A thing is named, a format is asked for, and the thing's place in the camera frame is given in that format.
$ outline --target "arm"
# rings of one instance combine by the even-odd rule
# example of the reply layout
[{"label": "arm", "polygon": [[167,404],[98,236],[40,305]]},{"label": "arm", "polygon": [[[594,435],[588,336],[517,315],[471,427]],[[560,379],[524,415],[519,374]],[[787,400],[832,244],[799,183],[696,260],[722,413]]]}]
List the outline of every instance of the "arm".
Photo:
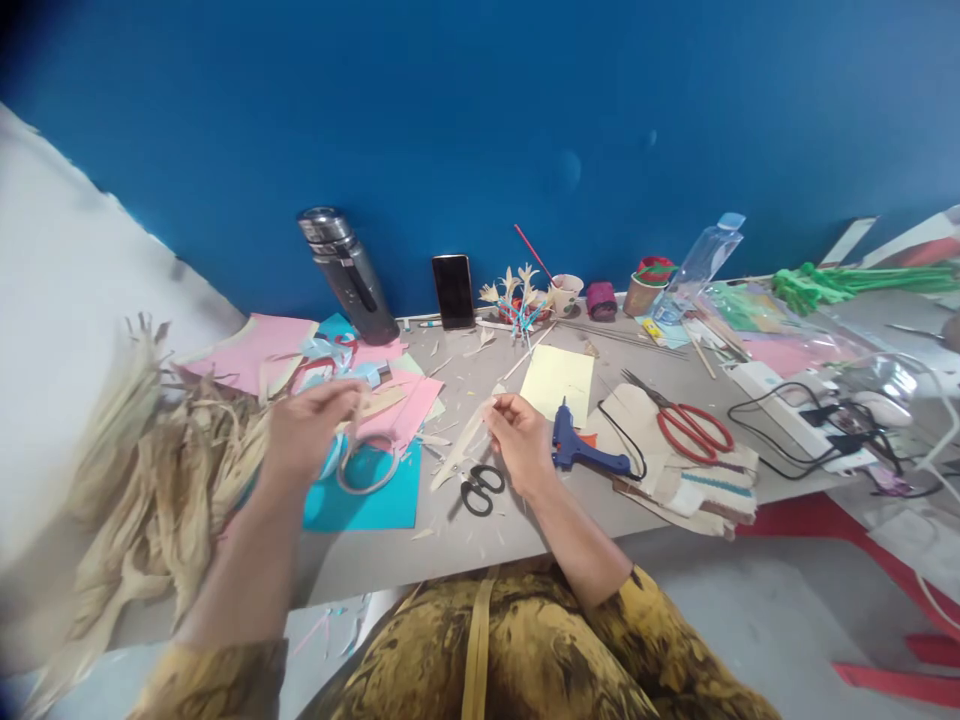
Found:
[{"label": "arm", "polygon": [[132,717],[276,715],[303,504],[359,387],[326,383],[273,408],[257,486]]},{"label": "arm", "polygon": [[591,628],[661,717],[778,718],[710,652],[657,584],[560,482],[544,417],[520,396],[501,395],[484,419],[514,489],[533,508]]},{"label": "arm", "polygon": [[533,509],[557,563],[584,608],[613,595],[633,564],[560,482],[547,421],[519,395],[500,395],[484,421],[510,482]]}]

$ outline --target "cup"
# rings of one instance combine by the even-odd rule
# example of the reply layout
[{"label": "cup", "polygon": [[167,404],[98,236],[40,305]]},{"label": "cup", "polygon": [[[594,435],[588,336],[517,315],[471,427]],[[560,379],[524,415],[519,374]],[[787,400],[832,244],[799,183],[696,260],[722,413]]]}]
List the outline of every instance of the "cup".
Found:
[{"label": "cup", "polygon": [[627,290],[627,297],[623,301],[623,312],[630,317],[646,315],[657,295],[663,290],[663,285],[648,285],[645,282],[637,280],[637,274],[630,276],[630,288]]},{"label": "cup", "polygon": [[554,275],[553,285],[553,311],[557,317],[567,317],[577,304],[583,280],[576,275]]}]

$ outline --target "pink paper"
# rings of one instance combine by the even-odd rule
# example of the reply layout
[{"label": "pink paper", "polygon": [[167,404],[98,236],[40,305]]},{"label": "pink paper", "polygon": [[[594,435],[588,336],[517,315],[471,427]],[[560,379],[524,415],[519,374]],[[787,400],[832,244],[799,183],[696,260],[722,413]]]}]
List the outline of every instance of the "pink paper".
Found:
[{"label": "pink paper", "polygon": [[754,360],[766,363],[782,378],[803,372],[807,368],[819,370],[824,363],[855,360],[865,352],[855,343],[839,336],[802,337],[799,335],[765,335],[740,333]]},{"label": "pink paper", "polygon": [[357,367],[365,362],[386,365],[390,360],[396,360],[403,355],[403,351],[408,347],[406,343],[400,342],[400,338],[386,345],[367,345],[363,340],[358,341],[357,345],[351,367]]},{"label": "pink paper", "polygon": [[407,397],[360,425],[359,436],[386,433],[393,438],[396,452],[402,454],[413,441],[414,434],[420,431],[420,426],[440,394],[443,383],[406,370],[394,370],[393,379],[381,385],[378,392],[383,388],[396,386],[399,386]]},{"label": "pink paper", "polygon": [[172,362],[195,375],[212,372],[219,385],[271,396],[293,375],[303,357],[300,348],[318,326],[312,320],[253,313],[236,335]]}]

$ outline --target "phone screen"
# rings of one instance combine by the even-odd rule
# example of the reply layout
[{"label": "phone screen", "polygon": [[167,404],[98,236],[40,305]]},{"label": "phone screen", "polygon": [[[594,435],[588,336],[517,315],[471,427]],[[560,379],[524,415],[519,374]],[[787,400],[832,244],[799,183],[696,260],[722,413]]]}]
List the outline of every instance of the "phone screen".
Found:
[{"label": "phone screen", "polygon": [[470,260],[466,255],[438,255],[433,258],[433,279],[440,301],[444,330],[473,327],[473,288]]}]

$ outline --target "thermos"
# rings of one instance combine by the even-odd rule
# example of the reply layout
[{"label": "thermos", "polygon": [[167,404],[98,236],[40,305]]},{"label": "thermos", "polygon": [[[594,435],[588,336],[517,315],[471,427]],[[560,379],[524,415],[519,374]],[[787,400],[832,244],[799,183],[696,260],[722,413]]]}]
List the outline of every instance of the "thermos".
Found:
[{"label": "thermos", "polygon": [[400,336],[367,250],[357,240],[343,213],[315,207],[297,216],[313,260],[327,276],[360,337],[371,345],[386,345]]}]

